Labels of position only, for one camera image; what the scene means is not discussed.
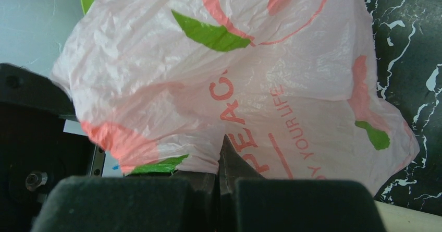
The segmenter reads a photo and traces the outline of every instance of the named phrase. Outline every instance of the black marble surface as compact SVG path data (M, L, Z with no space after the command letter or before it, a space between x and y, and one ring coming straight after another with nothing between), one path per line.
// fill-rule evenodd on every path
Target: black marble surface
M442 0L365 0L373 16L378 95L401 110L421 151L378 201L442 215Z

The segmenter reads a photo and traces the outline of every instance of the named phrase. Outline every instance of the light blue wall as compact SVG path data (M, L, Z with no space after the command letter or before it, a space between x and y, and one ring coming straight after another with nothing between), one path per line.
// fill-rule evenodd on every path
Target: light blue wall
M0 0L0 62L48 76L82 16L80 0Z

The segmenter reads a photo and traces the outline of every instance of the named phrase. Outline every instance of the black plastic part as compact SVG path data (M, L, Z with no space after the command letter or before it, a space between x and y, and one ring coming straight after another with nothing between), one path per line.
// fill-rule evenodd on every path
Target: black plastic part
M29 231L41 208L39 194L49 194L65 177L88 173L95 145L64 133L59 118L73 114L70 99L47 78L0 64L0 231ZM48 175L34 192L25 186L32 171Z
M224 136L221 149L219 178L222 182L220 185L221 194L232 193L238 178L265 179L238 155L227 136Z
M59 87L12 64L0 64L0 102L75 118L71 100Z
M192 187L192 231L214 231L218 226L218 178L215 174L178 171L171 179L186 180Z
M359 183L256 180L236 183L237 231L385 231Z
M189 230L191 202L191 185L180 178L70 177L51 193L32 231L198 231Z

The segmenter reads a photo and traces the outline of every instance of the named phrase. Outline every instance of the pink plastic bag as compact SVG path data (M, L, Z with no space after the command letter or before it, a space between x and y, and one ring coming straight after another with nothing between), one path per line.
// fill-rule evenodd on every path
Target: pink plastic bag
M419 146L376 96L371 21L363 0L95 0L51 78L124 173L216 173L228 134L265 177L375 193Z

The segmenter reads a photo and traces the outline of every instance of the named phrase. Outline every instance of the white plastic bag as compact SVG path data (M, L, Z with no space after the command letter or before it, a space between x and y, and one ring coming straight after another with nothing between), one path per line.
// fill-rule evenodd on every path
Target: white plastic bag
M375 193L419 146L376 96L371 21L363 0L95 0L52 80L125 173L216 173L226 133L265 177Z

